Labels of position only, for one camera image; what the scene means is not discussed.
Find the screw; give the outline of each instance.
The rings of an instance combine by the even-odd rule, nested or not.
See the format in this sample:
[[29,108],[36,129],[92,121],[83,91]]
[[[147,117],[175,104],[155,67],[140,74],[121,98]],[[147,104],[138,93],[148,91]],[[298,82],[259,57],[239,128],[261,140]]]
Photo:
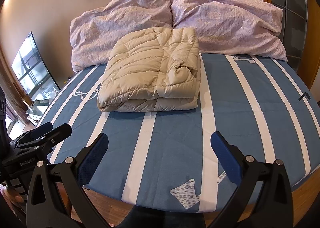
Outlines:
[[281,159],[277,159],[276,160],[277,165],[282,166],[283,165],[283,161]]
[[42,160],[37,162],[37,167],[41,167],[42,165],[43,165],[43,161]]
[[67,157],[66,160],[65,160],[65,162],[66,162],[67,164],[72,163],[72,162],[73,162],[73,157]]
[[245,160],[248,161],[248,162],[254,162],[254,157],[248,155],[248,156],[245,157]]

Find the decorative print on sheet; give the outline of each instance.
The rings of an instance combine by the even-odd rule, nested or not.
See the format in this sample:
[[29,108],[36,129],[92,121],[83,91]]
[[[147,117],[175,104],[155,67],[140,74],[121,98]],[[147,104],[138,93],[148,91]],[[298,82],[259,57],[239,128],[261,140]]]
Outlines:
[[185,209],[189,209],[200,202],[200,195],[196,196],[194,179],[190,179],[183,185],[171,189],[170,194],[175,196]]
[[227,176],[227,173],[223,171],[220,176],[218,176],[218,184]]
[[[90,98],[88,99],[88,101],[90,101],[90,100],[92,100],[94,97],[96,97],[96,96],[98,95],[99,91],[100,91],[99,89],[95,89],[95,90],[93,91],[94,96],[90,97]],[[73,96],[81,96],[81,100],[83,101],[83,100],[84,100],[83,95],[84,95],[84,94],[87,95],[88,93],[89,93],[89,92],[83,93],[83,92],[78,91],[78,92],[75,92],[75,93],[73,94]]]
[[232,56],[234,60],[241,60],[241,61],[249,61],[251,64],[255,64],[256,62],[252,59],[244,59],[244,58],[238,58],[237,56]]

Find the blue striped bed sheet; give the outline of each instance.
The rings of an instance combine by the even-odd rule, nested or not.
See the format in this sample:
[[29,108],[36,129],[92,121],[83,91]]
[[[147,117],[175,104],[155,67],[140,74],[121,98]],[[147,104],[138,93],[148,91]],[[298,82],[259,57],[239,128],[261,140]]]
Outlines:
[[299,101],[308,88],[283,61],[207,53],[201,58],[198,108],[189,111],[101,113],[96,95],[106,65],[77,73],[39,122],[73,129],[48,155],[50,162],[76,156],[104,132],[109,148],[90,189],[149,208],[211,212],[221,210],[236,188],[210,147],[211,133],[219,130],[244,155],[282,159],[296,189],[320,164],[320,108],[313,98]]

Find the finger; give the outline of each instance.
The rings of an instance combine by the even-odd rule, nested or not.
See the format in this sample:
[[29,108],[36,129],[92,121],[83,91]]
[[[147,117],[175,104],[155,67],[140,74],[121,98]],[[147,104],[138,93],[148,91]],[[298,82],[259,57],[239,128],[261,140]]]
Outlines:
[[4,200],[7,202],[8,206],[10,207],[10,209],[13,211],[13,208],[12,208],[12,203],[11,201],[9,200],[9,198],[6,196],[6,194],[4,193],[4,186],[0,184],[0,192],[4,198]]
[[13,188],[10,187],[8,185],[6,185],[3,188],[4,194],[6,195],[6,197],[12,201],[12,202],[17,202],[17,203],[23,203],[24,199],[22,198],[22,196]]

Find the flat screen tv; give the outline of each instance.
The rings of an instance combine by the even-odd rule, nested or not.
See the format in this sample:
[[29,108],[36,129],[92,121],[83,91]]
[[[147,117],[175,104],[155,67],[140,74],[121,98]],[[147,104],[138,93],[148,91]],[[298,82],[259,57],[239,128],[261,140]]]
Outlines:
[[41,58],[32,32],[22,43],[11,66],[31,100],[53,99],[59,87]]

